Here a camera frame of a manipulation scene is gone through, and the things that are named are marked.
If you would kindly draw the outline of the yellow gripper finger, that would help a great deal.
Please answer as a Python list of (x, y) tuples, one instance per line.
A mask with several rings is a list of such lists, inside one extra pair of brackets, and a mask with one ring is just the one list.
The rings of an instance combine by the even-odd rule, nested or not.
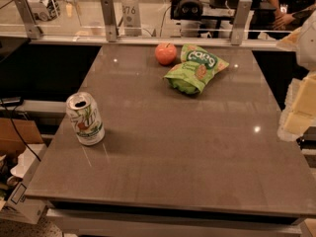
[(316, 119), (316, 72), (309, 72), (302, 80), (294, 78), (288, 86), (284, 103), (277, 136), (283, 141), (294, 141)]

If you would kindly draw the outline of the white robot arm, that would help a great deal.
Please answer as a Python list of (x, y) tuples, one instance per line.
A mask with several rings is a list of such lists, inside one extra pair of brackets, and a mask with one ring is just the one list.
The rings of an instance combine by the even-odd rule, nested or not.
[(277, 136), (284, 141), (295, 141), (316, 119), (316, 12), (276, 46), (294, 51), (297, 64), (308, 70), (303, 79), (291, 80), (278, 122)]

